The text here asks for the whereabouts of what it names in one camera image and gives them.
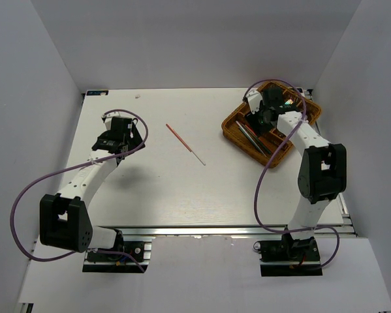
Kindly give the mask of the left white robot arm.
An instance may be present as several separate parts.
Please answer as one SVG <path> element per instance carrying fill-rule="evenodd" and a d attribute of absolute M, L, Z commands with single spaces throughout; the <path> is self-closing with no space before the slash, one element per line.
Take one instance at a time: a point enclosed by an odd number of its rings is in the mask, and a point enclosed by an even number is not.
<path fill-rule="evenodd" d="M 104 124 L 106 131 L 92 146 L 89 164 L 80 166 L 56 194 L 42 197 L 40 241 L 74 252 L 101 249 L 109 260 L 118 260 L 124 253 L 119 231 L 93 226 L 87 207 L 104 180 L 125 158 L 124 154 L 145 145 L 133 119 L 113 115 L 106 117 Z"/>

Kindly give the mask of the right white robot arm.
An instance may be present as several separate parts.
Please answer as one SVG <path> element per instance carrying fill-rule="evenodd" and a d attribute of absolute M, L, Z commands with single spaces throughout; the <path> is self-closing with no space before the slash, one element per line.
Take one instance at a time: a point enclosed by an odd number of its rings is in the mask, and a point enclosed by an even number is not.
<path fill-rule="evenodd" d="M 245 119 L 256 134 L 279 131 L 302 158 L 297 179 L 301 197 L 285 230 L 291 237 L 281 243 L 282 255 L 296 260 L 305 251 L 302 240 L 312 238 L 323 211 L 346 188 L 346 148 L 313 129 L 300 92 L 288 98 L 282 87 L 271 85 L 261 91 L 248 90 L 243 100 L 249 106 Z"/>

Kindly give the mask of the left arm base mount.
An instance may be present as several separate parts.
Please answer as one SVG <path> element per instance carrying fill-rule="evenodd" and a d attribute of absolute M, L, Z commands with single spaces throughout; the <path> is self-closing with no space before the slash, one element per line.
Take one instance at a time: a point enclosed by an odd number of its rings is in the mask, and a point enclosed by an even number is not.
<path fill-rule="evenodd" d="M 94 248 L 86 252 L 83 273 L 143 274 L 151 258 L 152 239 L 148 237 L 117 236 L 114 247 Z"/>

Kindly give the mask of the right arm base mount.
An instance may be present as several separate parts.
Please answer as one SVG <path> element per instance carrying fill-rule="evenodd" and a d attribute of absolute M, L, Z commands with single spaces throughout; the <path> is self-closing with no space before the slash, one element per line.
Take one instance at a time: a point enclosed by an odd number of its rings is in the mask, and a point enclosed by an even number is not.
<path fill-rule="evenodd" d="M 322 276 L 314 237 L 299 240 L 283 234 L 279 240 L 255 242 L 253 250 L 260 255 L 262 277 Z"/>

